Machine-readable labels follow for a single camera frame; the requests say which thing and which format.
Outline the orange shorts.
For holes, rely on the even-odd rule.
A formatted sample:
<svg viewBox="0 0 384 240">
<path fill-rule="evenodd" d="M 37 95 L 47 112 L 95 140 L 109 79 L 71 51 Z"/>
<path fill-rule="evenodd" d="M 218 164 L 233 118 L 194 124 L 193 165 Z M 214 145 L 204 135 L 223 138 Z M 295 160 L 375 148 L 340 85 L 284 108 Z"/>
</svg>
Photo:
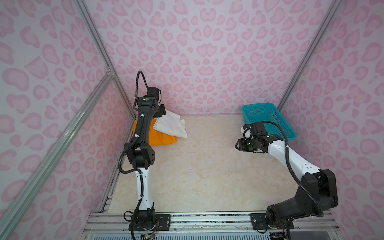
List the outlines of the orange shorts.
<svg viewBox="0 0 384 240">
<path fill-rule="evenodd" d="M 154 125 L 157 119 L 152 119 L 150 131 L 149 131 L 149 145 L 153 146 L 166 146 L 177 142 L 177 137 L 170 136 L 165 133 L 159 132 L 154 129 Z"/>
</svg>

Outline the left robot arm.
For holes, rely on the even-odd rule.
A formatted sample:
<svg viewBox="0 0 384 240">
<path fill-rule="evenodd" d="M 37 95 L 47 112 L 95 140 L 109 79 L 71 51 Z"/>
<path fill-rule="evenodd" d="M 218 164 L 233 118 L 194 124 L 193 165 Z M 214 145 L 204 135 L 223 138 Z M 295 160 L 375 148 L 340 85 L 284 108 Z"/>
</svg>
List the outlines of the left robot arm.
<svg viewBox="0 0 384 240">
<path fill-rule="evenodd" d="M 118 161 L 121 174 L 135 173 L 138 189 L 138 200 L 133 210 L 130 231 L 154 232 L 158 228 L 156 210 L 152 191 L 150 189 L 150 167 L 155 162 L 155 151 L 150 146 L 149 136 L 152 120 L 161 112 L 159 98 L 144 96 L 136 98 L 138 119 L 131 140 L 124 145 Z"/>
</svg>

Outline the white patterned garment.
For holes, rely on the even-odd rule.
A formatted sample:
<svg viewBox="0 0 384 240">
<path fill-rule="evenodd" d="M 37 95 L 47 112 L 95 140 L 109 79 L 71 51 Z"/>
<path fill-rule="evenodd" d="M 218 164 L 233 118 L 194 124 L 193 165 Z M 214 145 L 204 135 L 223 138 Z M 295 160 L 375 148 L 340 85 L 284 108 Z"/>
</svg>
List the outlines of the white patterned garment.
<svg viewBox="0 0 384 240">
<path fill-rule="evenodd" d="M 154 130 L 177 138 L 187 138 L 186 122 L 181 116 L 169 110 L 166 114 L 156 119 Z"/>
</svg>

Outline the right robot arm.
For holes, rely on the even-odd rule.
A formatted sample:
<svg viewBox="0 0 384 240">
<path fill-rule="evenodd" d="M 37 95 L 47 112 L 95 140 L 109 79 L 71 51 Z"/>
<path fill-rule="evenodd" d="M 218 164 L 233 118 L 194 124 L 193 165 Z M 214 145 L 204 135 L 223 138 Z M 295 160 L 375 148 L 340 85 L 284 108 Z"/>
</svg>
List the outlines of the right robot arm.
<svg viewBox="0 0 384 240">
<path fill-rule="evenodd" d="M 336 175 L 308 162 L 278 135 L 238 139 L 235 149 L 271 155 L 287 167 L 298 185 L 294 197 L 267 208 L 264 223 L 269 228 L 287 227 L 294 219 L 321 218 L 325 211 L 338 206 Z"/>
</svg>

